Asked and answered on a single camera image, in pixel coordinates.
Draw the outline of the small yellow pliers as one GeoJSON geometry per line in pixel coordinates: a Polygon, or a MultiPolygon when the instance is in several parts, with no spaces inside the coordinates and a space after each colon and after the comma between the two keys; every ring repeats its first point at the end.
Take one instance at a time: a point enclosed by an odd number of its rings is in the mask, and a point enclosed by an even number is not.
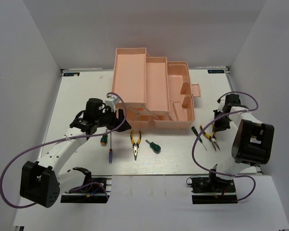
{"type": "Polygon", "coordinates": [[[210,141],[210,143],[212,144],[214,150],[215,150],[215,151],[217,151],[217,150],[220,151],[221,149],[220,149],[220,147],[219,147],[219,145],[218,145],[218,143],[217,143],[215,134],[214,134],[214,133],[213,133],[212,135],[208,134],[201,125],[199,126],[199,128],[200,128],[200,130],[202,131],[202,135],[203,135],[204,137],[206,137],[206,138],[210,141]]]}

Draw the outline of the black green precision screwdriver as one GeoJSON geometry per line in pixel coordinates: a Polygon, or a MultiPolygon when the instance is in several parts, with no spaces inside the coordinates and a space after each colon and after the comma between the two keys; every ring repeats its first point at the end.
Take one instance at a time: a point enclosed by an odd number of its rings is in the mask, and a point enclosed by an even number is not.
{"type": "MultiPolygon", "coordinates": [[[[191,127],[191,130],[193,131],[193,133],[198,137],[199,136],[199,133],[198,131],[196,130],[196,128],[194,126],[191,127]]],[[[203,145],[203,147],[205,148],[205,150],[207,151],[207,148],[205,147],[204,143],[203,143],[203,140],[201,138],[198,139],[200,141],[200,143],[203,145]]]]}

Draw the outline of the pink plastic toolbox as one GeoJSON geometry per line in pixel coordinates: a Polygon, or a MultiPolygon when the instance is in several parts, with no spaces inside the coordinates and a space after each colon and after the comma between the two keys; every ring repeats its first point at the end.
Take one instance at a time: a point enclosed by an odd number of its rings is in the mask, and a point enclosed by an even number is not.
{"type": "Polygon", "coordinates": [[[117,48],[112,92],[127,107],[133,129],[186,129],[195,120],[194,98],[200,85],[191,83],[187,62],[152,57],[146,48],[117,48]]]}

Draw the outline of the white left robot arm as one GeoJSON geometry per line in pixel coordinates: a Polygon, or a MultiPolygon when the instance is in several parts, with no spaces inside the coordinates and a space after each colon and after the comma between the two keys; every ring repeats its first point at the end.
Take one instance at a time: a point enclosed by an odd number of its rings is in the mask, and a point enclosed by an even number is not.
{"type": "Polygon", "coordinates": [[[60,171],[79,147],[90,137],[97,136],[98,128],[106,128],[108,133],[131,129],[126,120],[127,107],[117,108],[122,102],[122,98],[113,92],[108,93],[105,100],[88,99],[85,109],[77,113],[64,137],[52,141],[53,147],[47,154],[23,165],[20,196],[49,208],[61,193],[89,191],[92,187],[89,170],[73,167],[65,173],[60,171]]]}

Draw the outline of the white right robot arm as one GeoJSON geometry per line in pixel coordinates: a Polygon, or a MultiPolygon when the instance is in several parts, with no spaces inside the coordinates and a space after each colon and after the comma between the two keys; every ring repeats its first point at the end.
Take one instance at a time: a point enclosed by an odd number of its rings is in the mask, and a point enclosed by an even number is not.
{"type": "Polygon", "coordinates": [[[219,192],[238,173],[251,167],[267,164],[273,145],[275,128],[256,119],[251,110],[241,104],[238,94],[229,93],[218,99],[219,107],[214,110],[213,137],[217,132],[230,129],[233,122],[237,132],[231,148],[231,156],[216,164],[208,179],[208,187],[219,192]]]}

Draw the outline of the large yellow needle-nose pliers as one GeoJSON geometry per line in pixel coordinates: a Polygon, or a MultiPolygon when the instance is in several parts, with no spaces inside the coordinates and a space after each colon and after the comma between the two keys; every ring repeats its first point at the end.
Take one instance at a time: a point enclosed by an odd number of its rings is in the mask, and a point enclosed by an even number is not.
{"type": "Polygon", "coordinates": [[[142,134],[140,131],[138,131],[138,140],[135,141],[134,140],[134,131],[132,130],[130,133],[130,139],[131,139],[131,143],[132,143],[132,148],[133,148],[133,155],[134,155],[134,160],[137,160],[137,156],[138,156],[138,149],[139,149],[139,145],[141,143],[141,139],[142,139],[142,134]]]}

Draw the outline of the green stubby screwdriver orange cap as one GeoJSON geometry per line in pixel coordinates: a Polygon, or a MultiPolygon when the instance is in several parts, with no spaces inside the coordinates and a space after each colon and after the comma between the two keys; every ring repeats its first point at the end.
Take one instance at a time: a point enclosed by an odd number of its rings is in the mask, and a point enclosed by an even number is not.
{"type": "Polygon", "coordinates": [[[107,143],[108,143],[108,134],[107,134],[107,129],[105,130],[105,135],[103,135],[102,137],[101,137],[101,139],[100,139],[100,144],[102,145],[102,146],[106,146],[107,145],[107,143]]]}

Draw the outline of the blue handled thin screwdriver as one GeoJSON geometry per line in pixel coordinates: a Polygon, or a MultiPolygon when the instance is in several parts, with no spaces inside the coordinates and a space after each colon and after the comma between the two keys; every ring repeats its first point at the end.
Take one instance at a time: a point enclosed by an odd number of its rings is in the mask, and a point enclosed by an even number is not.
{"type": "Polygon", "coordinates": [[[108,157],[108,161],[109,161],[109,164],[112,164],[112,161],[113,161],[112,133],[110,133],[109,135],[110,135],[110,139],[109,139],[109,157],[108,157]]]}

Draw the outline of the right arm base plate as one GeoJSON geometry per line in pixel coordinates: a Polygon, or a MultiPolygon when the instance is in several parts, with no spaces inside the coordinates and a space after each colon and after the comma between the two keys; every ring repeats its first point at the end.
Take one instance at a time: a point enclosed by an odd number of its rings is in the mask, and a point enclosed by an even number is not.
{"type": "Polygon", "coordinates": [[[214,205],[214,204],[237,204],[237,195],[234,181],[221,186],[209,184],[209,177],[190,176],[186,184],[191,188],[192,204],[214,205]]]}

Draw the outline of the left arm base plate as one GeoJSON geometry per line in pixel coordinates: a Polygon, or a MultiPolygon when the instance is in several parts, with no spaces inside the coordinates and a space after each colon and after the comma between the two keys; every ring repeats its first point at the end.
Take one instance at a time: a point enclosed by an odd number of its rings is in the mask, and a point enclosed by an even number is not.
{"type": "Polygon", "coordinates": [[[97,182],[85,188],[73,192],[66,192],[61,195],[62,204],[106,204],[110,198],[112,177],[92,176],[90,182],[97,182]]]}

